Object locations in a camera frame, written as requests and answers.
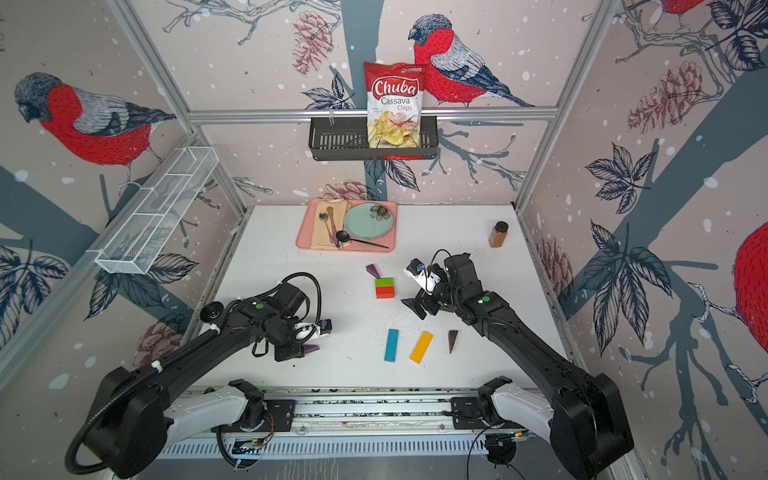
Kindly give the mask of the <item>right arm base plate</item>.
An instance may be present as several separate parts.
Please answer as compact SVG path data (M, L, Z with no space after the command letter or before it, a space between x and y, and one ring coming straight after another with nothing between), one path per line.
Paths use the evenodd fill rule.
M489 400L478 397L452 397L447 413L455 430L480 430L489 426L526 430L516 422L503 419Z

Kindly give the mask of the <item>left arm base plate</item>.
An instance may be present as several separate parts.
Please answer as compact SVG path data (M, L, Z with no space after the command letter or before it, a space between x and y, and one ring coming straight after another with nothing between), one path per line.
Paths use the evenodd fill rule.
M258 404L250 401L243 414L233 423L221 425L223 433L289 432L292 427L296 401L292 399L266 399Z

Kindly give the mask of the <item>red rectangular block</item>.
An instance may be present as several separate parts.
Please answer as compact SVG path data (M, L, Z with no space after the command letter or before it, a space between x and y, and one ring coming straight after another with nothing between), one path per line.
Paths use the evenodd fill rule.
M377 299L392 299L395 297L395 288L393 286L377 287L375 293Z

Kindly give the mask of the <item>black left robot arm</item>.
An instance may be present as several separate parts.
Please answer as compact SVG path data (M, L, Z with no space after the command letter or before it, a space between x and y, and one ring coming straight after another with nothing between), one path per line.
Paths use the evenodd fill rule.
M227 305L209 303L200 312L204 333L148 365L108 373L67 448L66 470L88 475L109 469L129 478L149 466L178 429L167 413L173 402L224 360L261 341L273 345L277 361L302 357L307 339L297 331L297 313L320 315L322 300L310 300L293 278Z

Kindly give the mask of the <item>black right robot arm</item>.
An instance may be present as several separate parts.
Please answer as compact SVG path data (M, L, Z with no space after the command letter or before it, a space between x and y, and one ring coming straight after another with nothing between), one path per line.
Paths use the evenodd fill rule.
M403 303L420 319L455 313L538 387L533 394L503 376L486 382L477 406L488 425L515 423L547 440L576 479L595 478L634 449L618 386L604 374L590 375L536 335L505 299L482 286L469 254L449 256L442 265L414 259L405 272L420 289Z

